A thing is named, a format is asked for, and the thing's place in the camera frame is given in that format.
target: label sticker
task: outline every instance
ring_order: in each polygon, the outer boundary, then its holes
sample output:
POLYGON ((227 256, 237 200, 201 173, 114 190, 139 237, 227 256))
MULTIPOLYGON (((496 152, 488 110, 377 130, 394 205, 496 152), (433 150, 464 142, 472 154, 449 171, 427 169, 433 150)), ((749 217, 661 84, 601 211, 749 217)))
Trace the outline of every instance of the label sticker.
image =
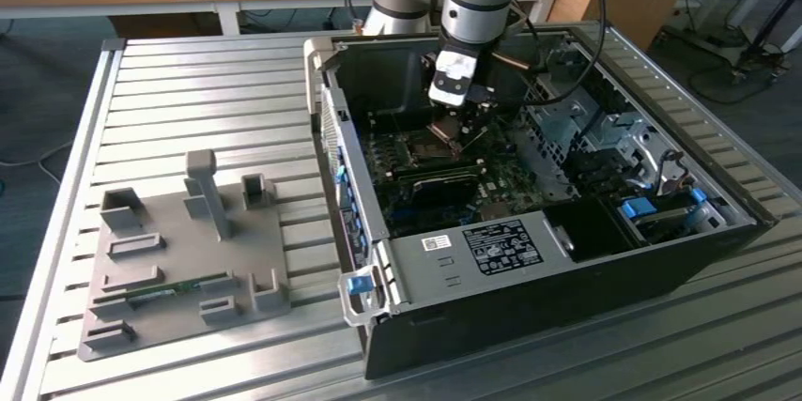
POLYGON ((451 247, 451 240, 449 239, 447 235, 439 235, 437 237, 422 239, 422 243, 425 251, 435 251, 437 249, 451 247))
POLYGON ((464 235, 480 271, 488 276, 544 262, 521 220, 464 230, 464 235))

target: barcode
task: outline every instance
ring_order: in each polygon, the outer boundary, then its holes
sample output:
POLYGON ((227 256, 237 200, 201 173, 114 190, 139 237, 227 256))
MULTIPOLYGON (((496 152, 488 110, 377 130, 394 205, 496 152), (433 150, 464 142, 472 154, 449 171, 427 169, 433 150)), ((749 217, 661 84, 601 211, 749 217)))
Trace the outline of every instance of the barcode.
POLYGON ((425 251, 434 251, 437 249, 451 247, 451 240, 449 239, 447 235, 441 235, 437 237, 422 239, 422 243, 425 251))

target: green circuit board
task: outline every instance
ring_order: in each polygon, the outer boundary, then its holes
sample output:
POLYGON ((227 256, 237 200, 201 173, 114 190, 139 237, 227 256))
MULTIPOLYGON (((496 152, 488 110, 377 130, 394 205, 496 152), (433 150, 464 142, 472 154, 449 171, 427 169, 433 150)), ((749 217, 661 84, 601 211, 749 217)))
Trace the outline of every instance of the green circuit board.
POLYGON ((538 209, 545 196, 493 122, 455 153, 430 130, 371 134, 362 148, 393 237, 538 209))

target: blue connector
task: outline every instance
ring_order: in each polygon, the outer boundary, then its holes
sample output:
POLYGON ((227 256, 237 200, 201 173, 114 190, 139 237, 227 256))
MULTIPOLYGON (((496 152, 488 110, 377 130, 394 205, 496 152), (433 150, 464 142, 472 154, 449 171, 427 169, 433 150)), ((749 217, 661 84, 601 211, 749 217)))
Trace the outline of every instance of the blue connector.
POLYGON ((630 219, 657 213, 657 208, 645 197, 626 200, 622 205, 622 210, 630 219))
POLYGON ((346 173, 346 165, 342 164, 338 168, 338 173, 335 174, 335 181, 338 183, 343 183, 349 179, 349 174, 346 173))
POLYGON ((693 200, 697 201, 697 204, 702 204, 705 201, 708 201, 708 193, 705 193, 701 188, 694 188, 690 190, 690 196, 693 197, 693 200))
POLYGON ((374 279, 371 276, 354 276, 347 281, 349 294, 361 295, 374 291, 374 279))

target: slotted aluminum table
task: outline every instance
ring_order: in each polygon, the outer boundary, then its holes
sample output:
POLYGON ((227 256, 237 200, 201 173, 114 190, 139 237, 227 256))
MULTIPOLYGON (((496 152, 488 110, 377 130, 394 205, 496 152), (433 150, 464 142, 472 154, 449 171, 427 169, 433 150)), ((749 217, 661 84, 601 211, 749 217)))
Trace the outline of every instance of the slotted aluminum table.
MULTIPOLYGON (((588 27, 594 36, 596 25, 588 27)), ((362 376, 306 113, 319 34, 115 43, 105 50, 14 340, 0 399, 786 399, 802 393, 802 196, 644 54, 608 55, 782 223, 672 295, 389 379, 362 376), (278 182, 287 316, 97 362, 75 356, 105 190, 183 190, 183 152, 218 183, 278 182)))

